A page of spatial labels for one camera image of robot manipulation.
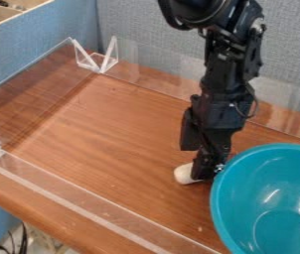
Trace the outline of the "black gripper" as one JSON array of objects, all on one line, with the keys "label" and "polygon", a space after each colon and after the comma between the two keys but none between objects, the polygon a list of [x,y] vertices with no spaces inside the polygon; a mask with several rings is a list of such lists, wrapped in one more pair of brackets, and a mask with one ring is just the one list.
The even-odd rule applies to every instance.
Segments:
[{"label": "black gripper", "polygon": [[180,146],[182,151],[197,151],[192,179],[212,179],[226,163],[232,135],[242,129],[256,114],[257,98],[245,83],[236,88],[201,83],[201,93],[190,97],[192,105],[182,118]]}]

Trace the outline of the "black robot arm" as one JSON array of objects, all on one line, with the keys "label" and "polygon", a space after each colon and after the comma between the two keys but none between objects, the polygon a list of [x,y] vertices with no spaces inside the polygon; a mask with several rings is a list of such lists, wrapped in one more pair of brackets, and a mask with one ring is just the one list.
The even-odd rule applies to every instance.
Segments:
[{"label": "black robot arm", "polygon": [[174,170],[180,184],[214,177],[225,167],[230,137],[254,116],[257,98],[249,81],[263,66],[260,47],[267,26],[256,0],[157,0],[167,24],[196,29],[205,39],[201,93],[182,119],[180,147],[194,151],[192,163]]}]

